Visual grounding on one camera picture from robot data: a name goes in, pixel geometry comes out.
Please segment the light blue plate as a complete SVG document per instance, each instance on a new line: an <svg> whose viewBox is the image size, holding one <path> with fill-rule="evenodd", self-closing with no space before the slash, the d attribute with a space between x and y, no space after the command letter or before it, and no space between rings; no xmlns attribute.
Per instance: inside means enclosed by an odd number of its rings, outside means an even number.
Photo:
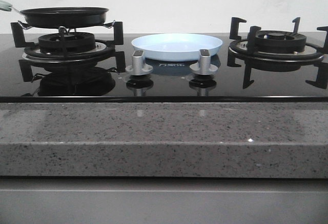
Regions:
<svg viewBox="0 0 328 224"><path fill-rule="evenodd" d="M215 55L223 41L219 38L192 33L152 34L135 38L135 50L142 50L145 58L167 62L187 62L199 59L199 50L206 49Z"/></svg>

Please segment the black frying pan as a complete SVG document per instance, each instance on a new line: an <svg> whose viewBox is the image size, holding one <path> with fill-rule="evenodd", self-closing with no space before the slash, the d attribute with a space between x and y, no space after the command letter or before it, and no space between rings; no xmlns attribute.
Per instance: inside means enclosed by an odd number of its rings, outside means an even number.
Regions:
<svg viewBox="0 0 328 224"><path fill-rule="evenodd" d="M12 4L1 1L1 10L16 11L26 19L18 24L25 30L30 28L66 29L103 26L111 28L115 22L106 23L107 8L101 7L53 7L17 10Z"/></svg>

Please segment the black glass gas cooktop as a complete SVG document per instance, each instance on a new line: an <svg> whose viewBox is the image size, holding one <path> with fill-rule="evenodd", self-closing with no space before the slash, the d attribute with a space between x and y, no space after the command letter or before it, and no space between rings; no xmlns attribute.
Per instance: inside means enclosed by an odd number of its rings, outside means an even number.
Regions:
<svg viewBox="0 0 328 224"><path fill-rule="evenodd" d="M1 102L316 102L327 101L327 58L316 63L256 62L229 52L230 40L211 59L218 71L196 76L189 63L147 60L149 75L126 73L134 52L133 34L108 59L80 69L50 71L22 58L11 34L1 35Z"/></svg>

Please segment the left silver stove knob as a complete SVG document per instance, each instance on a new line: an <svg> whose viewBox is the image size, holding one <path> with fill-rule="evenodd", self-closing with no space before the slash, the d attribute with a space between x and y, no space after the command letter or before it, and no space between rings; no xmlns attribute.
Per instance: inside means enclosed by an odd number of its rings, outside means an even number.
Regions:
<svg viewBox="0 0 328 224"><path fill-rule="evenodd" d="M150 74L153 67L146 64L144 52L142 50L134 51L132 55L132 65L126 67L126 72L130 75L141 76Z"/></svg>

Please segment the silver stove knob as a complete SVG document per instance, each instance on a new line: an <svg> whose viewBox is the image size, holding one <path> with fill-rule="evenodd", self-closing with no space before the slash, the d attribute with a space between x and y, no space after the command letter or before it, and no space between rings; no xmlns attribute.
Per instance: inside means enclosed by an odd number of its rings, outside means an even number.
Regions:
<svg viewBox="0 0 328 224"><path fill-rule="evenodd" d="M189 67L194 74L198 75L212 75L218 71L218 67L211 64L211 56L207 49L200 49L199 60Z"/></svg>
<svg viewBox="0 0 328 224"><path fill-rule="evenodd" d="M142 50L134 51L132 55L132 65L126 67L126 72L130 75L141 76L150 74L153 67L146 64L144 52Z"/></svg>

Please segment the right silver stove knob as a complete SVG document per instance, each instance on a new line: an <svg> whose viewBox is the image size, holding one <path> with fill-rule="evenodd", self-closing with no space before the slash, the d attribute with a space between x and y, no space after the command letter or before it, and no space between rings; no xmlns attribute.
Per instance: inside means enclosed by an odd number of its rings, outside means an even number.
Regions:
<svg viewBox="0 0 328 224"><path fill-rule="evenodd" d="M199 60L189 67L194 74L198 75L212 75L218 71L218 67L211 64L211 56L207 49L200 49Z"/></svg>

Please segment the left black pan support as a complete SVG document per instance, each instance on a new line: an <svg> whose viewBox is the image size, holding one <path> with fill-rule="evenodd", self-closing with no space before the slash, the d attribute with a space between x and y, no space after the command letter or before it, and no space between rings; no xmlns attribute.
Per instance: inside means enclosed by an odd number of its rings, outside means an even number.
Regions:
<svg viewBox="0 0 328 224"><path fill-rule="evenodd" d="M32 66L44 68L49 72L81 74L110 57L116 59L116 67L109 71L124 72L125 54L115 50L117 45L124 44L122 22L113 21L106 25L114 30L113 40L96 39L92 33L70 32L61 26L57 33L42 35L38 42L34 43L25 40L24 23L11 23L15 46L24 48L22 59L19 61L23 80L33 81Z"/></svg>

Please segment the black pan support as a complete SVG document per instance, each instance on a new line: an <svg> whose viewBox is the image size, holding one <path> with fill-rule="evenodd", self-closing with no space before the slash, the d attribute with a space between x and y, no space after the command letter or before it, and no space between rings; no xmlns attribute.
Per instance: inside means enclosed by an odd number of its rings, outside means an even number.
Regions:
<svg viewBox="0 0 328 224"><path fill-rule="evenodd" d="M292 20L292 32L279 30L262 30L261 27L251 26L246 38L239 33L239 24L246 20L238 17L231 18L228 63L229 67L240 67L235 59L244 61L243 88L254 81L251 80L252 69L268 72L292 72L301 66L321 66L327 55L327 38L323 46L307 42L307 37L298 32L300 17Z"/></svg>
<svg viewBox="0 0 328 224"><path fill-rule="evenodd" d="M38 42L34 43L25 40L24 23L11 23L15 46L24 48L22 59L19 61L23 80L33 81L32 66L44 68L49 72L81 74L110 57L116 59L116 67L109 71L124 72L125 54L115 50L117 45L124 44L122 22L113 21L106 25L114 30L113 40L96 39L92 33L70 32L61 26L57 33L42 35Z"/></svg>

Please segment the right black pan support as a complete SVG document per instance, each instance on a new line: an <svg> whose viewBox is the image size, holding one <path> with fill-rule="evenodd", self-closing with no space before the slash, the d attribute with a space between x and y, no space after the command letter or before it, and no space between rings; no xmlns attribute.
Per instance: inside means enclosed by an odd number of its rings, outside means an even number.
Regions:
<svg viewBox="0 0 328 224"><path fill-rule="evenodd" d="M262 30L261 27L251 26L246 38L239 33L239 24L246 20L238 17L231 18L228 63L229 67L240 67L235 59L244 61L243 88L254 81L251 80L252 69L268 72L292 72L301 66L321 66L327 55L327 38L323 46L307 42L307 37L298 32L300 17L292 20L292 32L279 30Z"/></svg>

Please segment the grey cabinet front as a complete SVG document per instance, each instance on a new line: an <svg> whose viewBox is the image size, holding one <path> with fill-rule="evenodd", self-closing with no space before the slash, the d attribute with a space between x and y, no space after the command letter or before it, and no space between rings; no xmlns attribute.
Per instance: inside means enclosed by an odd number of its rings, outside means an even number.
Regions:
<svg viewBox="0 0 328 224"><path fill-rule="evenodd" d="M3 178L1 223L327 223L327 181Z"/></svg>

